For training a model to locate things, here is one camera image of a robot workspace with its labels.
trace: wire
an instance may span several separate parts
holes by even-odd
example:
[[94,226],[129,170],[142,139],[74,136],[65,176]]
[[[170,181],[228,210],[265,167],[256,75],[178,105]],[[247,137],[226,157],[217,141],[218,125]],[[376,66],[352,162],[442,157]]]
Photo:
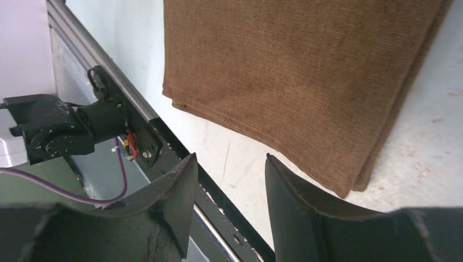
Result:
[[129,159],[129,160],[130,160],[130,161],[133,161],[133,160],[137,157],[137,155],[138,155],[138,148],[135,148],[135,146],[134,146],[134,144],[133,144],[133,139],[132,139],[132,137],[135,138],[137,146],[138,146],[138,138],[136,137],[136,135],[135,135],[133,132],[130,132],[130,131],[129,131],[129,133],[128,133],[127,136],[128,136],[128,140],[129,140],[130,147],[132,148],[132,157],[131,157],[131,159]]
[[82,196],[79,196],[79,195],[76,195],[74,193],[71,193],[69,191],[66,191],[60,187],[57,187],[55,186],[54,184],[46,181],[46,180],[43,180],[42,178],[39,178],[37,176],[34,176],[30,173],[27,173],[27,172],[24,172],[24,171],[21,171],[21,170],[17,170],[17,169],[14,169],[14,168],[0,168],[0,173],[5,173],[5,174],[9,174],[9,175],[14,175],[14,176],[19,176],[19,177],[22,177],[26,180],[29,180],[29,181],[32,181],[50,191],[53,191],[59,195],[62,195],[63,197],[66,197],[66,198],[69,198],[69,199],[72,199],[74,201],[77,201],[77,202],[81,202],[81,203],[85,203],[85,204],[92,204],[92,205],[109,205],[109,204],[112,204],[116,201],[119,201],[121,200],[124,195],[126,194],[127,192],[127,174],[126,174],[126,170],[124,168],[124,163],[122,162],[122,156],[121,156],[121,151],[119,149],[119,143],[117,142],[117,139],[114,138],[114,144],[115,146],[117,147],[116,149],[116,152],[117,152],[117,158],[119,160],[119,166],[121,168],[121,173],[122,173],[122,179],[123,179],[123,189],[122,189],[122,192],[121,194],[119,194],[118,196],[116,196],[115,198],[113,199],[108,199],[108,200],[98,200],[98,199],[90,199],[90,198],[84,198]]

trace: purple cable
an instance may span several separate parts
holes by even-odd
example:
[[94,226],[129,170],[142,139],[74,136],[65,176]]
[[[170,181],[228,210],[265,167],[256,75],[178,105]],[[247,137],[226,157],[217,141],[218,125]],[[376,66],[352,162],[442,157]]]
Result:
[[55,186],[54,184],[43,180],[42,178],[36,177],[30,173],[21,171],[21,170],[16,170],[14,168],[0,168],[0,173],[5,173],[5,174],[10,174],[14,176],[19,176],[24,179],[27,179],[29,181],[32,181],[46,189],[49,189],[50,191],[53,191],[57,194],[62,195],[63,197],[72,199],[77,202],[85,203],[85,204],[92,204],[92,205],[109,205],[112,204],[124,197],[124,195],[127,192],[127,175],[126,175],[126,170],[124,168],[124,163],[122,162],[122,157],[121,157],[121,150],[119,149],[119,143],[117,142],[117,139],[114,138],[114,144],[116,145],[116,152],[117,152],[117,157],[119,159],[119,165],[121,167],[121,172],[122,172],[122,179],[124,183],[124,188],[122,189],[121,194],[116,196],[113,199],[108,199],[108,200],[97,200],[97,199],[90,199],[90,198],[84,198],[79,195],[73,194],[69,191],[66,191],[60,187]]

